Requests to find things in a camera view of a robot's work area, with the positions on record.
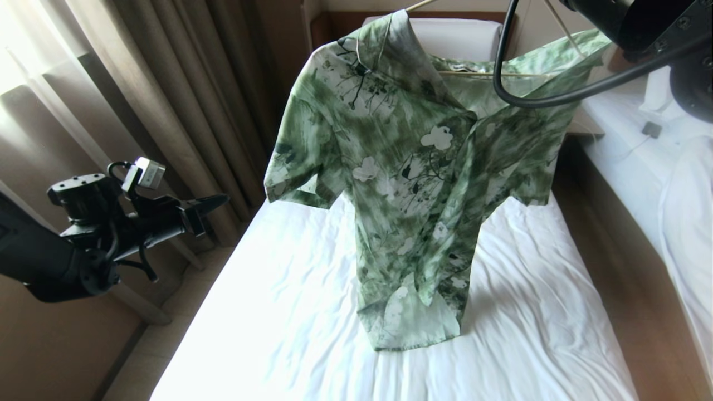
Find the floor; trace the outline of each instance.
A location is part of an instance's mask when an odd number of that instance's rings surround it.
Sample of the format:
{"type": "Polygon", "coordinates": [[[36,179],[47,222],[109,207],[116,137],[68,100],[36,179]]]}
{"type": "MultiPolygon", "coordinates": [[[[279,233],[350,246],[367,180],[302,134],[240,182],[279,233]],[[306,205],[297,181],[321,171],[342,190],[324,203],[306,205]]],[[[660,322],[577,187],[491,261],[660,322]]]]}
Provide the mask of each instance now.
{"type": "MultiPolygon", "coordinates": [[[[677,366],[616,245],[597,223],[584,195],[567,177],[553,185],[570,232],[612,322],[641,401],[702,401],[677,366]]],[[[173,319],[150,326],[114,380],[104,401],[148,400],[232,249],[200,255],[206,270],[189,270],[181,288],[164,304],[173,319]]]]}
{"type": "Polygon", "coordinates": [[[205,270],[189,267],[181,287],[163,304],[163,310],[173,322],[146,329],[109,387],[104,401],[146,401],[151,397],[153,388],[231,253],[232,248],[216,248],[198,255],[205,270]]]}

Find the clothes hanger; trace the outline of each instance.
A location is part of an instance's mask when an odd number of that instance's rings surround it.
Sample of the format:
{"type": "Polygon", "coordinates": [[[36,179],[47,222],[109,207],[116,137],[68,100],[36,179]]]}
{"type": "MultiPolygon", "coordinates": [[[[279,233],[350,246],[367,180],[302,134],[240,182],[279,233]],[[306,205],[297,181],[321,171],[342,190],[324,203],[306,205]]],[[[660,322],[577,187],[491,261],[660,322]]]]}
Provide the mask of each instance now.
{"type": "MultiPolygon", "coordinates": [[[[438,0],[423,0],[420,1],[412,6],[406,7],[406,13],[410,13],[414,10],[420,9],[421,7],[434,3],[435,1],[438,0]]],[[[577,54],[579,57],[584,59],[584,54],[579,49],[579,46],[577,46],[577,42],[575,42],[575,39],[572,37],[572,34],[570,34],[569,30],[565,26],[565,23],[562,21],[560,18],[560,15],[557,14],[557,10],[552,6],[552,3],[550,3],[550,0],[543,0],[545,4],[547,5],[548,10],[550,10],[550,13],[552,16],[555,18],[557,21],[557,25],[560,26],[560,29],[562,32],[567,36],[567,39],[569,40],[570,44],[574,47],[575,51],[577,51],[577,54]]],[[[492,77],[493,73],[485,73],[485,72],[470,72],[470,71],[439,71],[438,72],[441,75],[459,75],[459,76],[488,76],[492,77]]],[[[535,77],[535,76],[547,76],[547,74],[536,74],[536,73],[502,73],[502,76],[519,76],[519,77],[535,77]]]]}

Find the shirt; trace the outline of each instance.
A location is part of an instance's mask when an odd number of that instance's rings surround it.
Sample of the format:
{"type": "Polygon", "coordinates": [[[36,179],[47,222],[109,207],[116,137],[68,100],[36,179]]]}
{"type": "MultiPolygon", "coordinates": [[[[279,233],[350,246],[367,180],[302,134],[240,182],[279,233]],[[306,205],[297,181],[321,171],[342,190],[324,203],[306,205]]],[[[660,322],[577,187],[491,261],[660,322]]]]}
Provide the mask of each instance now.
{"type": "MultiPolygon", "coordinates": [[[[592,30],[503,64],[518,96],[584,84],[610,41],[592,30]]],[[[576,104],[522,109],[493,63],[426,54],[405,11],[317,49],[292,88],[265,177],[270,202],[354,204],[357,313],[375,350],[408,350],[460,334],[482,222],[508,196],[548,201],[576,104]]]]}

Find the beige curtain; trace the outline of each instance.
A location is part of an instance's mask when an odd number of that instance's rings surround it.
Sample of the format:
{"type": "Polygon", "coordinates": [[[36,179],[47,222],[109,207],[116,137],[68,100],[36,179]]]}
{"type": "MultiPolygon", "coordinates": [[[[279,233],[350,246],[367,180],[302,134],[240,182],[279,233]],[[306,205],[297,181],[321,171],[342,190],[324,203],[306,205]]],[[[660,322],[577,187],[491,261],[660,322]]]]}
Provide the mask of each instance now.
{"type": "Polygon", "coordinates": [[[223,245],[264,200],[277,107],[241,1],[68,0],[92,49],[196,197],[230,196],[223,245]]]}

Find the white bedding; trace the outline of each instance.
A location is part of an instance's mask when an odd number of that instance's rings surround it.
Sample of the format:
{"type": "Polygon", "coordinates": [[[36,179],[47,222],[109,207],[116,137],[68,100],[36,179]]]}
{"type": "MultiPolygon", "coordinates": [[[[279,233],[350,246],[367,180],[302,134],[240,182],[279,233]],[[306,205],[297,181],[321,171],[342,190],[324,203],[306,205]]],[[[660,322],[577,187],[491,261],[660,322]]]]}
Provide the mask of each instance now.
{"type": "Polygon", "coordinates": [[[554,198],[483,225],[463,334],[374,352],[355,305],[354,210],[265,204],[151,400],[636,400],[554,198]]]}

